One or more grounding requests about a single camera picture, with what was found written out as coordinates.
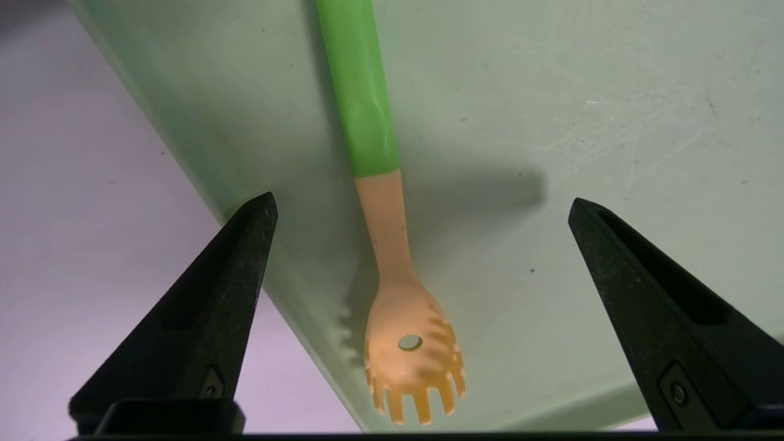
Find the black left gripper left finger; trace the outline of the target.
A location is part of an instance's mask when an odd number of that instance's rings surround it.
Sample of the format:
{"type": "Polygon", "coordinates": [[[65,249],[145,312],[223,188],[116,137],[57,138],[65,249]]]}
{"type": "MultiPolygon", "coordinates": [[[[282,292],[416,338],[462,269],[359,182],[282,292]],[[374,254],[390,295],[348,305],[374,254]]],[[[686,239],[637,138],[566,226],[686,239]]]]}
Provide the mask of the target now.
{"type": "Polygon", "coordinates": [[[75,393],[79,434],[240,434],[235,402],[277,223],[243,204],[75,393]]]}

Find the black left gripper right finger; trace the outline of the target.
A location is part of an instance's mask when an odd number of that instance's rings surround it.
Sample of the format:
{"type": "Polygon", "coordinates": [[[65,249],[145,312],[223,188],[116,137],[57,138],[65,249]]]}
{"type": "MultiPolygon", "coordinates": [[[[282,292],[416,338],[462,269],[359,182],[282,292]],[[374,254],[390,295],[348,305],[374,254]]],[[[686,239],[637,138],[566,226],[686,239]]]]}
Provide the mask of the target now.
{"type": "Polygon", "coordinates": [[[781,432],[782,344],[610,209],[568,225],[661,432],[781,432]]]}

